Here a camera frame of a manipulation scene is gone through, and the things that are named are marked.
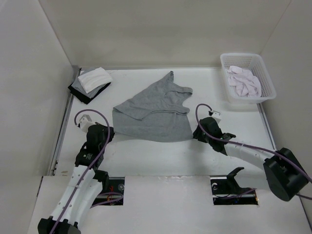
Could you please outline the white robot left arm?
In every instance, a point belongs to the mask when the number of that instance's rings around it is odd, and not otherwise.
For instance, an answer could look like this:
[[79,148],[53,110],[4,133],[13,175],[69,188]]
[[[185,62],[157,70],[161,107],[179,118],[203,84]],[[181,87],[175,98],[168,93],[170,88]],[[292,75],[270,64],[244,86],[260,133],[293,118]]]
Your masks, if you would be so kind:
[[40,234],[79,234],[80,227],[99,194],[109,190],[108,173],[99,170],[105,147],[115,135],[113,127],[92,124],[76,156],[70,181],[48,219],[38,224]]

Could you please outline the white crumpled tank top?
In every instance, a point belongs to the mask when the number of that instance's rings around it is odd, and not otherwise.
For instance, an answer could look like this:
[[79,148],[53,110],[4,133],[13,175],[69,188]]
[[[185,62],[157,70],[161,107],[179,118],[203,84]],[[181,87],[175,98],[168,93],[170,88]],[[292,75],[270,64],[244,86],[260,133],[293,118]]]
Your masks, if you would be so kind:
[[228,83],[235,88],[239,97],[258,98],[262,95],[261,84],[258,77],[248,69],[230,66],[227,70]]

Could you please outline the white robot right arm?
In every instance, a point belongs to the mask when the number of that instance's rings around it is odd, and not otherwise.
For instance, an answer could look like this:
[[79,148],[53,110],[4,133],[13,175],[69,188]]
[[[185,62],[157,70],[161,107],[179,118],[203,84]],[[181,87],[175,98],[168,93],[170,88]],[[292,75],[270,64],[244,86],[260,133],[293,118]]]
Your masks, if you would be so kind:
[[200,119],[197,123],[194,139],[208,143],[218,153],[252,164],[263,172],[261,176],[248,175],[240,178],[244,167],[236,167],[224,179],[213,181],[214,195],[226,194],[226,199],[235,199],[260,189],[272,192],[283,201],[290,201],[312,181],[291,150],[281,148],[272,151],[235,142],[232,139],[236,136],[222,132],[213,117]]

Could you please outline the white folded tank top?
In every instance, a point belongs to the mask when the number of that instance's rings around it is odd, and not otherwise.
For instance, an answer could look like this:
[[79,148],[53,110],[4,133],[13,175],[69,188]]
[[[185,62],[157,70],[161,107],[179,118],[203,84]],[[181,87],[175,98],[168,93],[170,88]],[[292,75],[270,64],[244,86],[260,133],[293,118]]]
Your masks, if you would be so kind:
[[88,94],[94,89],[112,82],[113,78],[105,69],[99,67],[95,70],[80,75],[78,80],[84,91]]

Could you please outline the white plastic laundry basket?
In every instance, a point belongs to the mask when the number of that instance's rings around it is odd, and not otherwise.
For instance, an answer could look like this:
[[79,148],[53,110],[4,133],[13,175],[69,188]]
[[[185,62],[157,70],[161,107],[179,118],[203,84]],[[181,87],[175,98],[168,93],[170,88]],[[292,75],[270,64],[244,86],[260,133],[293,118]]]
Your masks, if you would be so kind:
[[276,98],[275,87],[260,55],[224,53],[220,61],[230,103],[259,104]]

